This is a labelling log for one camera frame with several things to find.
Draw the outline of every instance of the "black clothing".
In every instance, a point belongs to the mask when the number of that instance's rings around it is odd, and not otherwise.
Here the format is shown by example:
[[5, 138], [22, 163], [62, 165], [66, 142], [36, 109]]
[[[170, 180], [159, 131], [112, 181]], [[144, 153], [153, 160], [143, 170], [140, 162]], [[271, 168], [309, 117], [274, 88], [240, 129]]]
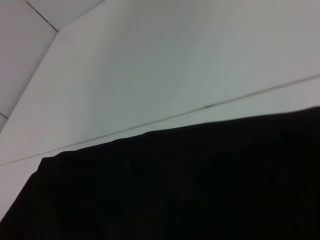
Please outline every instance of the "black clothing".
[[320, 107], [148, 132], [44, 158], [0, 239], [319, 239], [319, 169]]

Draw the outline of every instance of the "ceiling panel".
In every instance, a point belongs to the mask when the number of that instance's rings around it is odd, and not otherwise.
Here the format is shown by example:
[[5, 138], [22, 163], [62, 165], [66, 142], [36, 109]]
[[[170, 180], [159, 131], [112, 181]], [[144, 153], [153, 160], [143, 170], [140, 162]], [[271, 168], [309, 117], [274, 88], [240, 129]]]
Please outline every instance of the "ceiling panel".
[[27, 0], [57, 30], [88, 12], [103, 0]]
[[0, 112], [7, 117], [56, 34], [23, 0], [0, 0]]

